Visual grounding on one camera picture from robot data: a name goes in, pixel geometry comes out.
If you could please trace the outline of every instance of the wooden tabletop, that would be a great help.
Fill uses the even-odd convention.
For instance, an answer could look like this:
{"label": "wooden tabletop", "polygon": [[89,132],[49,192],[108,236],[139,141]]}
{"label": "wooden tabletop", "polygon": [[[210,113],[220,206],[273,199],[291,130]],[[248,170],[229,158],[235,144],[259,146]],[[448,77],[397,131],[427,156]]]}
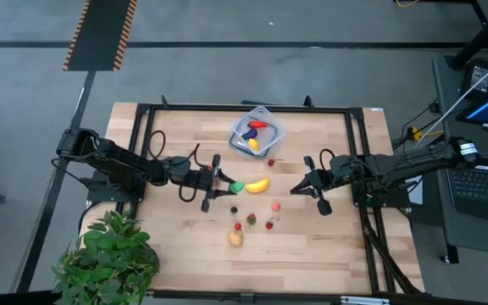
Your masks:
{"label": "wooden tabletop", "polygon": [[[121,147],[129,145],[136,103],[116,103],[106,137]],[[366,108],[365,124],[372,153],[392,154],[385,116],[379,108]],[[369,294],[358,211],[352,205],[350,186],[326,192],[333,213],[321,216],[316,200],[290,195],[302,180],[307,167],[302,158],[312,156],[319,166],[319,151],[331,149],[336,155],[349,154],[345,120],[341,114],[287,114],[275,117],[287,129],[278,151],[270,158],[280,159],[273,167],[266,160],[243,158],[228,144],[231,124],[244,113],[157,110],[153,130],[167,136],[162,156],[186,156],[201,143],[197,159],[209,163],[221,155],[221,169],[229,177],[244,182],[270,178],[269,188],[259,194],[241,192],[237,196],[212,201],[208,213],[200,210],[203,192],[193,202],[178,198],[178,188],[147,186],[138,208],[141,227],[152,237],[150,245],[161,263],[152,289],[174,291],[255,291],[332,294]],[[143,137],[144,126],[139,139]],[[354,122],[356,143],[357,122]],[[136,153],[141,151],[141,141]],[[154,137],[152,150],[160,147]],[[184,191],[184,197],[191,195]],[[279,212],[271,204],[281,205]],[[230,207],[238,207],[232,214]],[[85,217],[86,228],[113,202],[100,204]],[[254,213],[254,226],[245,218]],[[384,208],[385,231],[391,256],[415,286],[423,289],[419,264],[408,221],[394,208]],[[274,228],[265,223],[274,218]],[[242,224],[244,244],[230,246],[228,234],[234,223]],[[376,253],[380,286],[385,289],[380,256]]]}

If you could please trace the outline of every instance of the potted plant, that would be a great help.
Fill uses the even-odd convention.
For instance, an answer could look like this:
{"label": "potted plant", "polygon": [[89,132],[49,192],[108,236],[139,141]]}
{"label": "potted plant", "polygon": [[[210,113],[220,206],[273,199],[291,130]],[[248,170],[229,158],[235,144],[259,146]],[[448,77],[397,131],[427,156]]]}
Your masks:
{"label": "potted plant", "polygon": [[51,269],[58,305],[140,304],[159,272],[158,255],[136,220],[106,212]]}

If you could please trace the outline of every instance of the clear plastic container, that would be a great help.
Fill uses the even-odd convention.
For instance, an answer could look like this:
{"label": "clear plastic container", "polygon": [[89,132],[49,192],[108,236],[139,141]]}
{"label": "clear plastic container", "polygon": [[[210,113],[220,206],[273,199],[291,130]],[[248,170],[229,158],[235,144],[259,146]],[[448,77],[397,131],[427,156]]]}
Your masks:
{"label": "clear plastic container", "polygon": [[[252,150],[248,142],[241,136],[251,129],[247,125],[253,120],[262,121],[267,125],[265,128],[257,129],[258,136],[255,137],[259,144],[257,151]],[[263,106],[256,107],[242,116],[231,126],[231,131],[229,144],[239,153],[253,158],[266,158],[281,138],[286,135],[286,129],[281,122]]]}

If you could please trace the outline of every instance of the gray concrete floor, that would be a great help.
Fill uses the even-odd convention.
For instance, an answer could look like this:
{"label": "gray concrete floor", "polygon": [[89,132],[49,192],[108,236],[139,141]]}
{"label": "gray concrete floor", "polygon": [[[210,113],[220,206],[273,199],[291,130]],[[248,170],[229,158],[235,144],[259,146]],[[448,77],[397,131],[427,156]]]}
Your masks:
{"label": "gray concrete floor", "polygon": [[[0,40],[69,40],[81,0],[0,0]],[[391,0],[140,1],[132,41],[465,42],[480,29],[470,6]],[[61,70],[65,49],[0,49],[0,293],[9,292],[75,109],[85,73]],[[389,130],[435,98],[430,60],[446,53],[394,50],[128,49],[117,73],[97,73],[83,126],[103,133],[114,102],[239,103],[242,99],[382,107]],[[426,114],[418,125],[432,116]],[[72,165],[87,176],[91,170]],[[86,190],[66,179],[33,290],[50,289],[48,267],[76,238]],[[488,301],[488,253],[462,249],[438,261],[441,232],[414,226],[428,292]],[[173,304],[176,301],[148,300]]]}

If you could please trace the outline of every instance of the laptop keyboard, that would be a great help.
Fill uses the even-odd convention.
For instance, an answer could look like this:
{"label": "laptop keyboard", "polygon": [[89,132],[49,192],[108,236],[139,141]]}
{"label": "laptop keyboard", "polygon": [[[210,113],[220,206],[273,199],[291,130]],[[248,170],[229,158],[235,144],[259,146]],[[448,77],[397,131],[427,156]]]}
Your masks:
{"label": "laptop keyboard", "polygon": [[488,170],[452,169],[453,196],[488,201]]}

